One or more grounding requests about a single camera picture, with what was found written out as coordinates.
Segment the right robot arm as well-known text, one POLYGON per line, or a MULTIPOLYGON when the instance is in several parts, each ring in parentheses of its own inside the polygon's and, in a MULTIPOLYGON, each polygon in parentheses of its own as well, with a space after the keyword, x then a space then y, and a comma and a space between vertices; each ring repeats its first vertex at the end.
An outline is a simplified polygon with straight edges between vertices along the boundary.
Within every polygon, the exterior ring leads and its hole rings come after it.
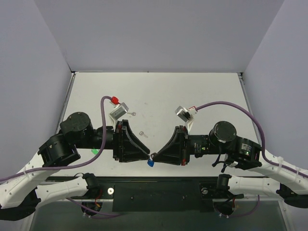
POLYGON ((261 146, 249 139, 237 136, 236 128, 227 121, 217 122, 207 135, 190 135, 184 126, 178 126, 169 142, 151 155, 154 162, 184 166, 190 156, 225 156, 212 166, 248 170, 263 175, 262 178, 237 177, 221 173, 215 184, 216 194, 259 194, 282 199, 286 204, 307 208, 308 172, 296 167, 280 156, 262 152, 261 146))

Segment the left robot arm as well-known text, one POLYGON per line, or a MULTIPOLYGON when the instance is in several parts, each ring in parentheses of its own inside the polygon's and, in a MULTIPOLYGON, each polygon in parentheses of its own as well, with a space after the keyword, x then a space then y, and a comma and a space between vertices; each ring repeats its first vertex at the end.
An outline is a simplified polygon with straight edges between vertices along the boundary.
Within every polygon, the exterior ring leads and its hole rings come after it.
POLYGON ((115 127, 94 129, 84 112, 71 114, 60 124, 60 131, 51 136, 21 169, 21 175, 5 180, 0 186, 0 219, 17 221, 33 214, 36 209, 69 197, 84 196, 98 199, 103 190, 93 173, 55 185, 40 183, 55 173, 49 167, 66 167, 79 160, 78 149, 99 149, 106 138, 105 149, 113 151, 113 158, 121 163, 148 160, 150 150, 132 133, 128 121, 115 127))

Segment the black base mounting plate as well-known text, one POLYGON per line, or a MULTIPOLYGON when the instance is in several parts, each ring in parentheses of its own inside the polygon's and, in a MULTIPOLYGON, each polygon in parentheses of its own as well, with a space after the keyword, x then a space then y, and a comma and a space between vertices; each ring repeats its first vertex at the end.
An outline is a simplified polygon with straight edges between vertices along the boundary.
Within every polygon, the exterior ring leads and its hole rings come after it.
POLYGON ((77 200, 113 201, 114 212, 213 212, 249 193, 235 192, 217 185, 218 177, 97 177, 96 194, 73 196, 77 200))

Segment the green key tag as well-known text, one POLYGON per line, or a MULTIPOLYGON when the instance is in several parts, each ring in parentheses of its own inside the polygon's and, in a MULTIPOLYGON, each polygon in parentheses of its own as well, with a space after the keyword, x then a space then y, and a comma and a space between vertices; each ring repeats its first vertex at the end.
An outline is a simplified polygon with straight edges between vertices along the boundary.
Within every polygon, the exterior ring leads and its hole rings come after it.
POLYGON ((94 155, 97 155, 99 150, 98 149, 92 149, 91 152, 94 154, 94 155))

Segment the blue key tag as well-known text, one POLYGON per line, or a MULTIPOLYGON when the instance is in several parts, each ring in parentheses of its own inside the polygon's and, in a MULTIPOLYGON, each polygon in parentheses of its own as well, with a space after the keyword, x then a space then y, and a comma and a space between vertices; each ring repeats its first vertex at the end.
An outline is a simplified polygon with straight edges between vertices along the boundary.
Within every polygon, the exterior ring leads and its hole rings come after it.
POLYGON ((153 161, 152 159, 148 159, 148 160, 147 160, 147 165, 148 165, 149 167, 153 167, 153 166, 154 166, 154 161, 153 161))

